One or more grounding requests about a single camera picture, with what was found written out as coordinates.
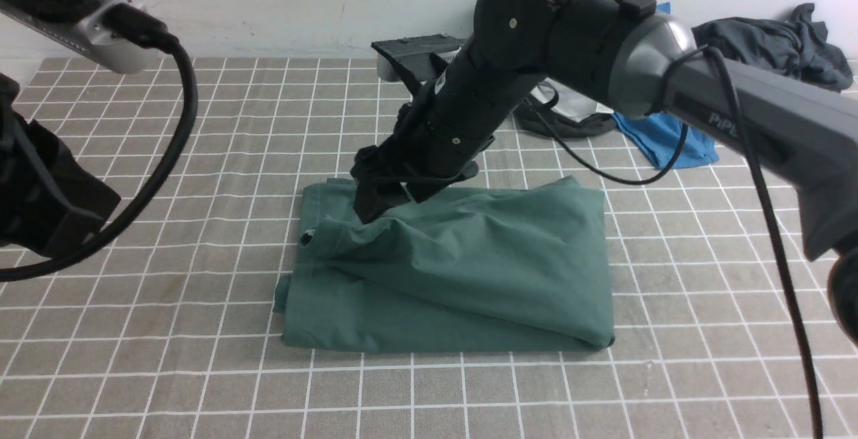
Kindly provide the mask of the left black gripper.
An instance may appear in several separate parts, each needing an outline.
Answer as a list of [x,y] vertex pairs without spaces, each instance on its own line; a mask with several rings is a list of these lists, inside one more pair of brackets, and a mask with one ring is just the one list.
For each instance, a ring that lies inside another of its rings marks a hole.
[[2,75],[2,245],[62,258],[101,231],[121,198],[52,131],[13,110],[18,94],[18,82]]

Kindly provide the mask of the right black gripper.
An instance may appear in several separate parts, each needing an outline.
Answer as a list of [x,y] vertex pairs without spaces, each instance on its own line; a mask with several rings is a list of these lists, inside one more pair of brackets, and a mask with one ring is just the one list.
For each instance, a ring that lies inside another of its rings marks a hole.
[[502,69],[469,39],[442,75],[422,86],[388,139],[356,155],[358,219],[372,223],[390,208],[473,178],[476,155],[543,78],[535,66]]

